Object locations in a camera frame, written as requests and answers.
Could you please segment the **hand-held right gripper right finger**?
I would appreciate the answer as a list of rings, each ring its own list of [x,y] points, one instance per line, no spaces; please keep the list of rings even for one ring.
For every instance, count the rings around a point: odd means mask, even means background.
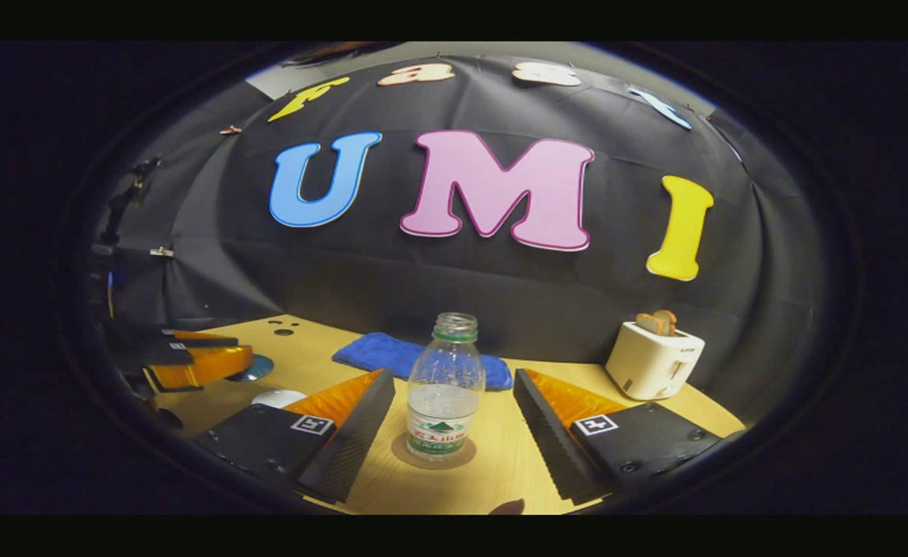
[[[513,393],[559,496],[574,504],[652,489],[725,444],[655,402],[621,405],[531,369],[517,369]]]

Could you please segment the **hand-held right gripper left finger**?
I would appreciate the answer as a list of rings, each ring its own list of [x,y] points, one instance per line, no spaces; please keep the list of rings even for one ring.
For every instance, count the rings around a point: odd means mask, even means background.
[[[252,403],[192,441],[289,494],[344,503],[394,394],[390,371],[369,371],[284,408]]]

